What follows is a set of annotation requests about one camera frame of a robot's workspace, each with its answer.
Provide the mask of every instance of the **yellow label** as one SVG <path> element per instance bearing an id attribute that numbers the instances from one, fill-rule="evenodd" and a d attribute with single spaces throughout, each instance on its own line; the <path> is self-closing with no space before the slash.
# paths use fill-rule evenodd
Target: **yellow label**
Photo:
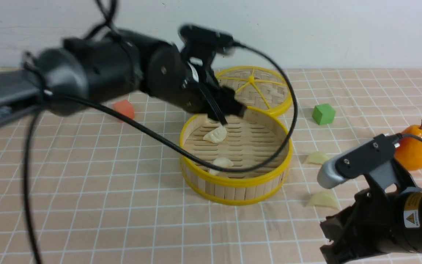
<path id="1" fill-rule="evenodd" d="M 407 201 L 405 202 L 405 211 L 419 209 L 421 198 L 422 198 L 422 192 L 415 192 L 414 194 L 411 194 L 408 197 Z"/>

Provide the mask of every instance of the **grid pattern tablecloth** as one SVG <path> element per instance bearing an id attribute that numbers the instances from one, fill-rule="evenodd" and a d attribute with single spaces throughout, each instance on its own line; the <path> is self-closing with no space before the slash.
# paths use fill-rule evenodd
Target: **grid pattern tablecloth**
<path id="1" fill-rule="evenodd" d="M 323 263 L 319 221 L 332 209 L 305 207 L 321 189 L 307 154 L 338 154 L 422 119 L 422 70 L 288 70 L 300 104 L 291 173 L 274 197 L 229 207 L 210 203 L 183 181 L 177 154 L 94 110 L 68 118 L 45 114 L 37 129 L 32 201 L 42 256 L 49 264 Z M 189 117 L 132 94 L 136 120 L 178 143 Z M 312 109 L 330 103 L 335 122 L 318 126 Z M 288 125 L 292 110 L 281 119 Z M 21 214 L 20 157 L 29 119 L 0 129 L 0 263 L 30 263 Z M 422 187 L 422 170 L 413 173 Z M 340 206 L 367 187 L 336 187 Z M 364 263 L 422 263 L 391 254 Z"/>

